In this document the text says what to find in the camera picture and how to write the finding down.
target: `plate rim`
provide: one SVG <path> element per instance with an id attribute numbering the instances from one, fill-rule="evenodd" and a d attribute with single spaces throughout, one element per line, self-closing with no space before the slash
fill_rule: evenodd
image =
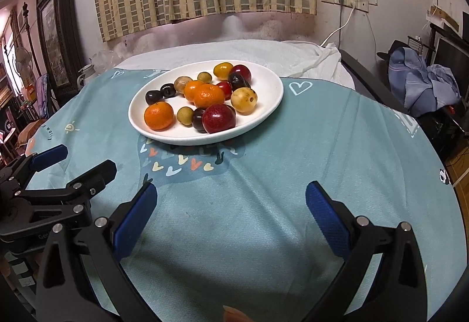
<path id="1" fill-rule="evenodd" d="M 273 105 L 271 107 L 269 107 L 269 110 L 266 111 L 264 114 L 262 114 L 261 116 L 259 116 L 258 118 L 255 118 L 251 121 L 249 121 L 248 123 L 242 125 L 242 127 L 249 127 L 249 126 L 252 126 L 251 128 L 248 128 L 247 130 L 242 130 L 241 133 L 239 134 L 236 134 L 236 135 L 233 135 L 232 137 L 229 137 L 229 138 L 224 138 L 224 135 L 226 134 L 230 134 L 230 133 L 233 133 L 234 130 L 236 130 L 236 127 L 234 128 L 230 128 L 228 130 L 224 130 L 224 131 L 220 131 L 218 133 L 213 133 L 213 134 L 209 134 L 209 133 L 206 133 L 206 134 L 201 134 L 201 135 L 197 135 L 196 137 L 167 137 L 167 136 L 160 136 L 160 135 L 153 135 L 147 131 L 144 131 L 142 130 L 139 126 L 137 126 L 133 120 L 132 120 L 132 117 L 131 117 L 131 108 L 132 108 L 132 105 L 134 104 L 134 101 L 135 99 L 137 98 L 137 96 L 139 95 L 140 91 L 148 84 L 150 84 L 151 82 L 157 80 L 157 79 L 160 79 L 161 76 L 163 76 L 164 74 L 166 73 L 169 73 L 169 72 L 172 72 L 176 69 L 179 69 L 179 68 L 184 68 L 184 67 L 188 67 L 188 66 L 191 66 L 191 65 L 195 65 L 195 64 L 201 64 L 201 63 L 221 63 L 221 62 L 225 62 L 225 61 L 236 61 L 238 62 L 238 64 L 243 64 L 243 65 L 246 65 L 246 64 L 256 64 L 257 66 L 261 67 L 262 69 L 265 69 L 265 70 L 268 70 L 270 73 L 272 73 L 272 75 L 278 80 L 278 83 L 279 83 L 279 88 L 280 88 L 280 95 L 278 97 L 278 99 L 273 103 Z M 130 104 L 128 105 L 128 111 L 127 111 L 127 116 L 128 116 L 128 120 L 130 122 L 130 124 L 132 125 L 132 127 L 137 131 L 139 132 L 140 134 L 146 136 L 147 138 L 150 138 L 150 139 L 153 139 L 153 140 L 156 140 L 158 142 L 162 142 L 162 143 L 166 143 L 166 144 L 171 144 L 171 145 L 177 145 L 174 143 L 174 141 L 180 141 L 180 142 L 183 142 L 183 141 L 188 141 L 188 140 L 192 140 L 194 138 L 198 138 L 199 140 L 195 141 L 195 144 L 191 144 L 192 146 L 199 146 L 199 145 L 205 145 L 207 143 L 214 143 L 213 141 L 210 141 L 211 139 L 219 139 L 220 137 L 222 139 L 220 139 L 218 142 L 221 142 L 221 141 L 224 141 L 226 139 L 230 139 L 230 138 L 235 138 L 241 134 L 244 134 L 250 130 L 252 130 L 253 128 L 255 128 L 256 126 L 258 126 L 259 124 L 261 124 L 263 121 L 265 121 L 274 111 L 275 109 L 278 108 L 278 105 L 280 105 L 280 102 L 282 101 L 283 99 L 283 95 L 284 95 L 284 88 L 283 88 L 283 82 L 281 80 L 281 78 L 273 71 L 273 70 L 270 70 L 268 67 L 265 67 L 264 65 L 261 65 L 261 64 L 258 64 L 256 62 L 252 62 L 252 61 L 244 61 L 244 60 L 235 60 L 235 59 L 228 59 L 228 60 L 205 60 L 205 61 L 198 61 L 198 62 L 192 62 L 192 63 L 189 63 L 189 64 L 185 64 L 185 65 L 181 65 L 180 67 L 176 67 L 176 68 L 173 68 L 171 70 L 167 70 L 165 72 L 163 72 L 162 74 L 156 76 L 155 78 L 153 78 L 152 80 L 150 80 L 149 82 L 147 82 L 145 85 L 143 85 L 138 91 L 137 93 L 135 93 L 134 97 L 132 98 L 132 100 L 130 101 Z"/>

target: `wooden floor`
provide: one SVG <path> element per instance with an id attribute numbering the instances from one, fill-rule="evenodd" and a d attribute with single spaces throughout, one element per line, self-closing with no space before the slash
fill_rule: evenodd
<path id="1" fill-rule="evenodd" d="M 465 140 L 458 146 L 458 153 L 446 161 L 446 171 L 455 183 L 469 168 L 469 144 Z M 466 230 L 466 246 L 469 254 L 469 174 L 467 174 L 454 188 L 458 199 L 461 213 L 463 214 L 464 227 Z"/>

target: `panda print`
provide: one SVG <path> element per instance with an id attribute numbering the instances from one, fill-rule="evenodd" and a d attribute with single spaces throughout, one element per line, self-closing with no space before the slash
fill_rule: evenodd
<path id="1" fill-rule="evenodd" d="M 440 170 L 440 180 L 444 184 L 449 184 L 449 175 L 444 169 Z"/>

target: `metal pin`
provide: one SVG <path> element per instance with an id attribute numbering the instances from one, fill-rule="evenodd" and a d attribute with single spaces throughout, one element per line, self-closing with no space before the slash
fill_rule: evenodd
<path id="1" fill-rule="evenodd" d="M 406 231 L 406 232 L 412 230 L 412 226 L 411 226 L 407 221 L 403 221 L 403 222 L 400 224 L 400 227 L 401 227 L 404 231 Z"/>
<path id="2" fill-rule="evenodd" d="M 95 220 L 94 225 L 101 228 L 107 224 L 107 219 L 105 217 L 99 217 Z"/>
<path id="3" fill-rule="evenodd" d="M 62 230 L 63 226 L 62 224 L 55 224 L 53 227 L 52 227 L 52 232 L 54 233 L 59 233 L 61 230 Z"/>
<path id="4" fill-rule="evenodd" d="M 83 206 L 81 204 L 77 204 L 75 207 L 73 207 L 73 212 L 75 213 L 80 213 L 81 211 L 83 211 Z"/>
<path id="5" fill-rule="evenodd" d="M 366 227 L 370 223 L 368 218 L 366 218 L 365 216 L 358 216 L 356 219 L 356 222 L 358 223 L 358 225 L 361 225 L 362 227 Z"/>

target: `white kettle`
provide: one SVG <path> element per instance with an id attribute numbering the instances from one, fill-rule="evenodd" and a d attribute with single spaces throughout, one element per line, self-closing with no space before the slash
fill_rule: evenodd
<path id="1" fill-rule="evenodd" d="M 78 90 L 83 89 L 86 84 L 89 84 L 96 77 L 98 77 L 98 73 L 96 73 L 94 70 L 94 64 L 88 64 L 81 68 L 78 72 L 82 72 L 81 75 L 79 75 L 77 78 Z"/>

